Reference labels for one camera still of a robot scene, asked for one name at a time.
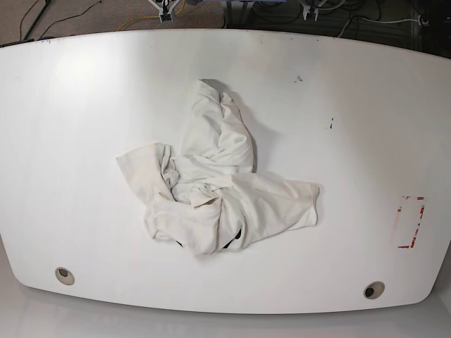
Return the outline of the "red tape rectangle marking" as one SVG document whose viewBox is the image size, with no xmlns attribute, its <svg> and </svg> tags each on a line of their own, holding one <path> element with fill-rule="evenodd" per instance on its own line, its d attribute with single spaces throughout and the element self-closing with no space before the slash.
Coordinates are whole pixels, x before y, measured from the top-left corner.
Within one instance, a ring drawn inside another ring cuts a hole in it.
<svg viewBox="0 0 451 338">
<path fill-rule="evenodd" d="M 422 196 L 402 196 L 397 209 L 392 243 L 397 249 L 411 249 L 418 236 L 426 199 Z"/>
</svg>

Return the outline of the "white t-shirt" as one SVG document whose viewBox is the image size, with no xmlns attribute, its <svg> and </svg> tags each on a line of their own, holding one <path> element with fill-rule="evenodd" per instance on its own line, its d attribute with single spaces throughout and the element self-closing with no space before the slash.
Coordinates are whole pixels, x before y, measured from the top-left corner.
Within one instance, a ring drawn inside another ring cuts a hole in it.
<svg viewBox="0 0 451 338">
<path fill-rule="evenodd" d="M 230 95 L 199 80 L 179 154 L 162 143 L 116 159 L 152 239 L 196 256 L 239 251 L 317 224 L 319 187 L 254 170 L 254 144 Z"/>
</svg>

